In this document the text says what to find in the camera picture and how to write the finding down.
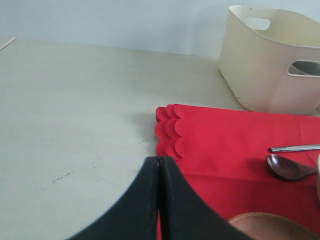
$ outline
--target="black object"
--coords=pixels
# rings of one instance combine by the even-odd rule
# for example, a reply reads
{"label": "black object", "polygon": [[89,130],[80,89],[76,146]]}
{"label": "black object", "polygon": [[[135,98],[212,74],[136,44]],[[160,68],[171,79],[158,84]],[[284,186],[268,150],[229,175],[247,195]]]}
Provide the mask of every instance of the black object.
{"label": "black object", "polygon": [[123,196],[69,240],[251,240],[194,192],[171,157],[148,157]]}

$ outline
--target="basket handle hole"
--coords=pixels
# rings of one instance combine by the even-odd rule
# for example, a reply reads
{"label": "basket handle hole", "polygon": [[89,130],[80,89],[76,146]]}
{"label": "basket handle hole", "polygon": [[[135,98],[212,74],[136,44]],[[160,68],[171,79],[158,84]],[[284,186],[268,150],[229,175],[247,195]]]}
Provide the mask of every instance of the basket handle hole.
{"label": "basket handle hole", "polygon": [[266,18],[246,17],[243,22],[253,30],[267,30],[270,27],[270,20]]}
{"label": "basket handle hole", "polygon": [[295,61],[288,68],[290,75],[320,76],[320,61]]}

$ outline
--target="white stick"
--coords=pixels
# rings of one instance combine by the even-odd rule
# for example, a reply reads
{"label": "white stick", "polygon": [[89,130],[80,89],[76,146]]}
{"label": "white stick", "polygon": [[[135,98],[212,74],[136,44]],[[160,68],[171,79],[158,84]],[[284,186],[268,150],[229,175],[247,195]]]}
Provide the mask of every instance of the white stick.
{"label": "white stick", "polygon": [[16,37],[14,36],[13,38],[11,38],[9,41],[7,41],[5,44],[3,44],[2,46],[0,46],[0,51],[2,49],[4,49],[6,46],[8,46],[9,44],[11,44],[14,40],[16,40]]}

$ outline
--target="spoon bowl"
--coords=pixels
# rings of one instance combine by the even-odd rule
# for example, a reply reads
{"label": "spoon bowl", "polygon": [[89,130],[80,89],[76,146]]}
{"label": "spoon bowl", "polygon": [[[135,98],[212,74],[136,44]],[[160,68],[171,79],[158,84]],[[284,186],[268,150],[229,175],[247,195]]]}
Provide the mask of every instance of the spoon bowl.
{"label": "spoon bowl", "polygon": [[265,160],[272,172],[286,180],[299,180],[318,174],[316,167],[304,165],[276,154],[267,155]]}

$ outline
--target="white wall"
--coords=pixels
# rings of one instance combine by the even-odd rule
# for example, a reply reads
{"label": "white wall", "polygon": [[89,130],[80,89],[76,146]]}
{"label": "white wall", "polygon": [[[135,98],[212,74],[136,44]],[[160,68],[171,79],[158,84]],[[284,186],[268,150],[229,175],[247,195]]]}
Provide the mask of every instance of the white wall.
{"label": "white wall", "polygon": [[319,0],[0,0],[0,36],[218,57],[230,5],[320,22]]}

